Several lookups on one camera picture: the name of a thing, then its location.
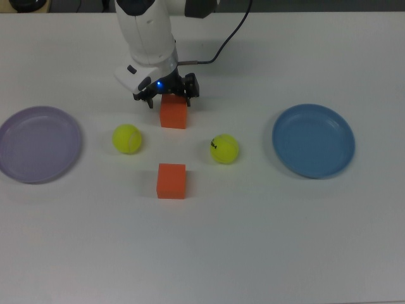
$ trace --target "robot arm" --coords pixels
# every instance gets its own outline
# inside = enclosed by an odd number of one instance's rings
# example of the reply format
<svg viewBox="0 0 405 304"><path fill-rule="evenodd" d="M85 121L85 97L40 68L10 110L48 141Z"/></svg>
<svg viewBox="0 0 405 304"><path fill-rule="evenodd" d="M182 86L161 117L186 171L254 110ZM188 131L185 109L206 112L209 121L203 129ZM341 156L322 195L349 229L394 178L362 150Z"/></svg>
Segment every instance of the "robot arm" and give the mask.
<svg viewBox="0 0 405 304"><path fill-rule="evenodd" d="M189 98L198 97L195 75L181 78L178 74L170 15L205 18L217 4L217 0L116 0L129 55L115 75L136 100L147 101L152 108L152 98L157 94L184 96L188 105Z"/></svg>

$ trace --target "purple plate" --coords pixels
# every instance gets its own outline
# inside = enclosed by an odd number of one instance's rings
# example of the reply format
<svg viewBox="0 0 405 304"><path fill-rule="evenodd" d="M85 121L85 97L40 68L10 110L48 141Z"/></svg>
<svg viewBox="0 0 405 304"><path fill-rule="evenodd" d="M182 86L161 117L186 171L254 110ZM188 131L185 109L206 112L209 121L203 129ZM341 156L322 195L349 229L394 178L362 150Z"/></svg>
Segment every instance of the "purple plate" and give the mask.
<svg viewBox="0 0 405 304"><path fill-rule="evenodd" d="M36 106L0 127L0 171L20 182L44 183L59 177L80 154L76 121L50 106Z"/></svg>

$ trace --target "yellow tennis ball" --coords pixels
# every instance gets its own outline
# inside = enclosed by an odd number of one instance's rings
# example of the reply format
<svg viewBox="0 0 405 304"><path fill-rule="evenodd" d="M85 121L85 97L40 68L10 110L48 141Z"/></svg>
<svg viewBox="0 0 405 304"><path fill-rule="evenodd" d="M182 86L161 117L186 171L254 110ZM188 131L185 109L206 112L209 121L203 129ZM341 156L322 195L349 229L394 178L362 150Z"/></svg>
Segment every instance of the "yellow tennis ball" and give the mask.
<svg viewBox="0 0 405 304"><path fill-rule="evenodd" d="M211 156L218 163L232 163L238 156L239 145L229 134L221 134L211 141Z"/></svg>
<svg viewBox="0 0 405 304"><path fill-rule="evenodd" d="M121 153L135 153L142 143L142 136L134 125L120 125L113 133L113 145Z"/></svg>

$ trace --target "orange cube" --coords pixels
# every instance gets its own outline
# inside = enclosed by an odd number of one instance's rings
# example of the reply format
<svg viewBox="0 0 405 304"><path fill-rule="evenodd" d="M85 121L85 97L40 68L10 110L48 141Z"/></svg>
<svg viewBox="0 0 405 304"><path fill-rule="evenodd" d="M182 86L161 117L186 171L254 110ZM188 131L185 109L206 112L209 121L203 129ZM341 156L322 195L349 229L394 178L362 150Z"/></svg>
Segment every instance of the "orange cube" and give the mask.
<svg viewBox="0 0 405 304"><path fill-rule="evenodd" d="M185 129L187 125L187 103L184 97L163 94L160 106L162 128Z"/></svg>
<svg viewBox="0 0 405 304"><path fill-rule="evenodd" d="M185 198L185 165L160 163L156 192L158 198L183 200Z"/></svg>

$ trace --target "cable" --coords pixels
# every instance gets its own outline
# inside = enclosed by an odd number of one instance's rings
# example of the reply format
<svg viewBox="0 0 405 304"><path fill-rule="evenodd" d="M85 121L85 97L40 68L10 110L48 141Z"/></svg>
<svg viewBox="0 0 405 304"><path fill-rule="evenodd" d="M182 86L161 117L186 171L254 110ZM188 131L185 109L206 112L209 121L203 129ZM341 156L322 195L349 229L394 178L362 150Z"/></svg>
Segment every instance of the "cable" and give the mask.
<svg viewBox="0 0 405 304"><path fill-rule="evenodd" d="M79 1L80 1L80 2L79 2L78 7L77 7L77 9L76 9L76 13L78 13L80 7L82 6L82 0L79 0Z"/></svg>
<svg viewBox="0 0 405 304"><path fill-rule="evenodd" d="M245 22L245 20L246 20L248 14L249 14L250 11L251 11L252 3L253 3L253 0L249 0L249 6L247 7L247 11L246 11L246 13L245 13L245 15L244 15L242 21L240 21L239 25L238 25L237 28L232 32L232 34L229 35L228 39L225 40L225 42L222 44L222 46L220 47L220 49L218 50L218 52L216 52L214 58L211 59L211 60L209 60L209 61L197 61L197 64L198 64L198 65L208 65L208 64L214 62L214 61L218 58L218 56L219 56L220 53L222 52L222 49L227 45L227 43L229 42L229 40L236 34L236 32L240 29L240 27L242 26L242 24Z"/></svg>

